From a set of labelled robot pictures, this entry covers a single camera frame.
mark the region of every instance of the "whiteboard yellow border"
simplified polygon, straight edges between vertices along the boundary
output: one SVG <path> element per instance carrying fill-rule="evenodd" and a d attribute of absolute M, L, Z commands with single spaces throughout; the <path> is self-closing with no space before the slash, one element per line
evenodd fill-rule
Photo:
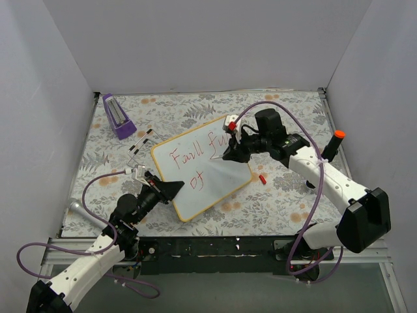
<path fill-rule="evenodd" d="M 158 172 L 159 172 L 159 174 L 161 175 L 161 178 L 162 178 L 162 180 L 163 180 L 163 181 L 165 181 L 165 178 L 164 178 L 164 176 L 162 175 L 162 171 L 161 171 L 161 169 L 160 169 L 160 167 L 159 167 L 159 164 L 158 164 L 158 162 L 157 162 L 157 161 L 156 161 L 156 159 L 155 159 L 155 156 L 154 156 L 154 149 L 155 149 L 155 148 L 157 148 L 157 147 L 159 147 L 160 145 L 164 145 L 165 143 L 170 142 L 171 140 L 177 139 L 178 137 L 181 137 L 181 136 L 183 136 L 183 135 L 187 135 L 188 133 L 193 132 L 193 131 L 195 131 L 195 130 L 197 130 L 197 129 L 201 128 L 201 127 L 204 127 L 204 126 L 207 126 L 208 124 L 211 124 L 211 123 L 217 122 L 219 119 L 224 119 L 225 117 L 226 117 L 226 115 L 223 115 L 223 116 L 221 116 L 221 117 L 219 117 L 219 118 L 217 118 L 217 119 L 214 119 L 214 120 L 212 120 L 212 121 L 210 121 L 210 122 L 207 122 L 207 123 L 204 123 L 204 124 L 202 124 L 202 125 L 200 125 L 200 126 L 198 126 L 198 127 L 195 127 L 195 128 L 190 129 L 190 130 L 187 130 L 186 132 L 183 132 L 182 134 L 176 135 L 176 136 L 174 136 L 174 137 L 172 137 L 172 138 L 170 138 L 170 139 L 168 139 L 168 140 L 166 140 L 166 141 L 164 141 L 164 142 L 158 143 L 157 145 L 154 145 L 154 146 L 152 147 L 152 149 L 151 149 L 151 156 L 152 156 L 152 159 L 153 159 L 153 161 L 154 161 L 154 163 L 155 163 L 155 165 L 156 165 L 156 168 L 158 169 Z M 245 187 L 247 184 L 249 184 L 249 183 L 250 183 L 250 181 L 252 180 L 252 170 L 251 170 L 251 168 L 250 168 L 249 164 L 248 164 L 248 168 L 249 168 L 249 171 L 250 171 L 250 176 L 251 176 L 251 177 L 250 177 L 250 179 L 249 179 L 249 181 L 247 181 L 247 182 L 246 182 L 246 183 L 244 183 L 243 185 L 239 186 L 238 188 L 234 189 L 234 191 L 232 191 L 232 192 L 230 192 L 230 193 L 226 194 L 224 197 L 220 198 L 219 200 L 217 200 L 216 202 L 212 203 L 211 205 L 209 205 L 208 207 L 204 208 L 203 210 L 201 210 L 200 212 L 198 212 L 197 214 L 195 214 L 194 216 L 190 217 L 190 218 L 189 218 L 189 219 L 187 219 L 187 220 L 185 220 L 185 219 L 183 219 L 183 218 L 181 217 L 180 213 L 178 212 L 177 205 L 175 204 L 175 200 L 173 200 L 173 201 L 172 201 L 172 204 L 174 205 L 174 208 L 175 208 L 175 210 L 176 210 L 176 212 L 177 212 L 177 215 L 178 215 L 178 217 L 180 218 L 180 220 L 181 220 L 181 221 L 183 221 L 183 222 L 187 222 L 187 221 L 189 221 L 189 220 L 192 220 L 192 219 L 193 219 L 193 218 L 195 218 L 197 215 L 200 215 L 202 212 L 204 212 L 204 211 L 206 211 L 207 209 L 211 208 L 213 205 L 216 205 L 217 203 L 219 203 L 219 202 L 220 202 L 220 201 L 222 201 L 223 199 L 225 199 L 225 198 L 227 198 L 228 196 L 230 196 L 232 193 L 234 193 L 234 192 L 238 191 L 239 189 L 241 189 L 241 188 Z"/>

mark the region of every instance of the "robotic arm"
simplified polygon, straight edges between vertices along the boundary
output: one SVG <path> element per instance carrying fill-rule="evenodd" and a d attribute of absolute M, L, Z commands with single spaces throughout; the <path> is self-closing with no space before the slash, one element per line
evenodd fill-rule
<path fill-rule="evenodd" d="M 39 280 L 31 290 L 27 313 L 73 312 L 84 295 L 109 269 L 122 260 L 131 260 L 137 254 L 139 237 L 135 224 L 162 202 L 168 204 L 184 186 L 183 181 L 163 182 L 149 171 L 141 177 L 140 194 L 124 194 L 117 201 L 109 222 L 117 230 L 116 242 L 103 253 L 95 254 L 111 245 L 114 232 L 110 226 L 103 229 L 87 252 L 91 256 L 78 258 L 62 273 L 44 283 Z"/>
<path fill-rule="evenodd" d="M 267 152 L 286 168 L 299 173 L 308 180 L 308 185 L 319 184 L 319 163 L 314 148 L 298 134 L 288 134 L 282 125 L 279 113 L 265 109 L 255 114 L 258 130 L 237 123 L 236 115 L 226 117 L 223 129 L 231 135 L 229 147 L 221 156 L 223 160 L 249 162 L 253 153 Z M 249 135 L 244 128 L 254 130 Z M 327 151 L 326 158 L 333 159 L 337 147 Z M 323 194 L 342 214 L 340 221 L 325 222 L 310 226 L 303 234 L 303 244 L 299 247 L 316 250 L 343 245 L 352 252 L 359 253 L 390 231 L 390 210 L 387 194 L 380 188 L 370 190 L 355 183 L 328 162 L 324 162 Z"/>

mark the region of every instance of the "white wall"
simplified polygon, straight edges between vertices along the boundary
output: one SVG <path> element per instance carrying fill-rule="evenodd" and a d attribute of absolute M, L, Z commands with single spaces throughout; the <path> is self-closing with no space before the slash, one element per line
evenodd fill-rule
<path fill-rule="evenodd" d="M 409 312 L 417 312 L 417 2 L 373 0 L 328 87 L 352 174 L 390 197 L 386 236 Z"/>
<path fill-rule="evenodd" d="M 41 0 L 0 0 L 0 29 L 0 311 L 25 312 L 36 280 L 16 251 L 59 229 L 93 94 Z"/>
<path fill-rule="evenodd" d="M 94 91 L 314 89 L 371 0 L 44 0 Z"/>

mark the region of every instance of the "gray floor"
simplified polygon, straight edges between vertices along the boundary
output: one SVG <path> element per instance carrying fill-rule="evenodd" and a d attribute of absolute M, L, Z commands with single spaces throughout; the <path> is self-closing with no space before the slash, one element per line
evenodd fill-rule
<path fill-rule="evenodd" d="M 332 266 L 321 268 L 330 270 Z M 76 312 L 394 311 L 378 264 L 342 264 L 331 279 L 310 287 L 257 273 L 170 274 L 141 279 L 159 286 L 162 295 L 144 299 L 103 278 Z"/>

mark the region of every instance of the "table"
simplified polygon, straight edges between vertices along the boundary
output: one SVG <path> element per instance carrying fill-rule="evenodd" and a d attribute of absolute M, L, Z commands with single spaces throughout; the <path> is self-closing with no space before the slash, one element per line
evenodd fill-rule
<path fill-rule="evenodd" d="M 297 119 L 323 148 L 332 136 L 317 92 L 234 92 L 176 95 L 116 96 L 133 120 L 137 132 L 125 140 L 118 140 L 111 131 L 102 99 L 98 101 L 91 128 L 76 174 L 71 197 L 81 198 L 84 186 L 96 176 L 120 171 L 129 160 L 128 149 L 149 129 L 153 128 L 164 139 L 181 134 L 225 114 L 240 113 L 246 106 L 260 100 L 276 100 L 294 113 Z M 249 112 L 246 123 L 255 126 Z M 301 131 L 285 112 L 280 112 L 288 133 Z M 159 139 L 153 135 L 154 143 Z M 138 157 L 151 172 L 159 175 L 152 161 L 152 145 L 144 146 Z M 346 173 L 340 154 L 332 163 Z M 158 204 L 137 226 L 141 236 L 206 236 L 206 235 L 292 235 L 303 225 L 315 193 L 306 187 L 299 174 L 294 173 L 267 154 L 253 155 L 249 163 L 253 175 L 250 184 L 224 199 L 189 222 L 181 222 L 172 204 Z M 258 176 L 266 179 L 263 185 Z M 130 175 L 103 178 L 93 184 L 86 196 L 86 204 L 95 213 L 108 218 L 117 199 L 125 193 L 137 194 L 141 184 Z M 313 222 L 340 218 L 337 209 L 322 197 Z M 61 237 L 96 237 L 100 230 L 71 211 L 63 220 Z"/>

